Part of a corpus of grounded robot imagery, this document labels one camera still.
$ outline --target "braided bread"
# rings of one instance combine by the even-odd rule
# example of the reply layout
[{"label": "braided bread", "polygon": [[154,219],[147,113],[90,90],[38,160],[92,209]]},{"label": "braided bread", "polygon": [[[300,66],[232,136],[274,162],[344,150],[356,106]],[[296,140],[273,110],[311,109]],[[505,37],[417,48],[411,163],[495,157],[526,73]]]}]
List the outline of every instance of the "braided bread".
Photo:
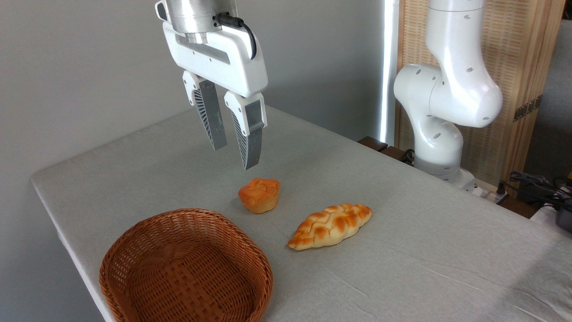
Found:
[{"label": "braided bread", "polygon": [[295,250],[336,245],[353,236],[371,218],[372,211],[361,204],[342,203],[313,213],[303,221],[288,242]]}]

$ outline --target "white wall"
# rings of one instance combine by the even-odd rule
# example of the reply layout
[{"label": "white wall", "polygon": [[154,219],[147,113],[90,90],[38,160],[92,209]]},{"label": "white wall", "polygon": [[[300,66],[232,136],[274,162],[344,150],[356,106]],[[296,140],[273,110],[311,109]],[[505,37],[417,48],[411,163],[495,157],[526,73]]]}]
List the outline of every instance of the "white wall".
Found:
[{"label": "white wall", "polygon": [[[30,176],[189,108],[153,3],[0,2],[0,321],[102,319]],[[269,105],[376,136],[381,3],[237,4],[267,60]]]}]

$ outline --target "light strip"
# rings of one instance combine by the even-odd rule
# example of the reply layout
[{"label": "light strip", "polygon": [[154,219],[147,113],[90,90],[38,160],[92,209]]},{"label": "light strip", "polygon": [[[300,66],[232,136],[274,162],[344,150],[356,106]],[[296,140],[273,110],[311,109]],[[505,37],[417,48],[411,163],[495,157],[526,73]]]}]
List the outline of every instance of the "light strip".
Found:
[{"label": "light strip", "polygon": [[383,1],[383,66],[380,107],[380,133],[382,142],[394,145],[395,95],[393,84],[397,74],[397,46],[399,0]]}]

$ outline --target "basket rim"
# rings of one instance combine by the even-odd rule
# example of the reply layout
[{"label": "basket rim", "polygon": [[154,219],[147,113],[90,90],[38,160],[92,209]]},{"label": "basket rim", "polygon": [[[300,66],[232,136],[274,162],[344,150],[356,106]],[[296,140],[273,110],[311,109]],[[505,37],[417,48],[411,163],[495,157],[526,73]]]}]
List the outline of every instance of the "basket rim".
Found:
[{"label": "basket rim", "polygon": [[106,302],[109,308],[111,309],[113,316],[115,317],[115,320],[129,321],[127,317],[123,314],[124,310],[118,305],[117,298],[113,294],[112,288],[110,287],[108,279],[106,278],[106,276],[109,273],[109,270],[111,270],[112,266],[111,258],[116,254],[117,250],[123,245],[123,241],[128,237],[131,237],[132,232],[137,231],[141,226],[146,225],[150,221],[157,221],[160,218],[175,216],[180,213],[198,213],[201,215],[206,215],[216,218],[217,220],[219,220],[221,223],[224,224],[225,229],[229,229],[237,238],[240,239],[241,242],[245,244],[245,246],[250,248],[250,250],[253,250],[256,257],[262,263],[262,267],[264,269],[263,275],[266,279],[266,282],[264,283],[264,289],[262,290],[261,300],[255,304],[255,308],[252,311],[248,320],[246,320],[246,322],[259,321],[262,318],[264,312],[266,311],[266,308],[268,307],[270,298],[272,296],[273,275],[270,263],[268,262],[266,255],[264,255],[262,250],[228,218],[215,211],[202,208],[179,208],[143,219],[137,222],[132,227],[130,227],[123,234],[121,234],[121,236],[117,238],[117,240],[109,248],[109,250],[103,257],[101,263],[99,282],[100,282],[101,292],[103,293],[103,296],[105,297]]}]

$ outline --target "wooden block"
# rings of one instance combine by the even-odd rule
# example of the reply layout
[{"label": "wooden block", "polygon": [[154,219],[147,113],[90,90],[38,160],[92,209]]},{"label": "wooden block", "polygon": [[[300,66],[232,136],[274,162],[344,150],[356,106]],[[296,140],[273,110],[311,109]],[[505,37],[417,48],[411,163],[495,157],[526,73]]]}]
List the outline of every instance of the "wooden block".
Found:
[{"label": "wooden block", "polygon": [[510,197],[506,198],[502,203],[500,203],[500,206],[527,219],[530,219],[530,217],[532,217],[538,211],[538,207],[533,207],[527,203]]},{"label": "wooden block", "polygon": [[396,147],[387,147],[382,153],[399,161],[405,160],[405,151]]},{"label": "wooden block", "polygon": [[387,148],[387,143],[378,141],[371,136],[366,136],[363,139],[357,141],[359,144],[364,145],[368,148],[374,149],[377,152],[381,152],[383,149]]}]

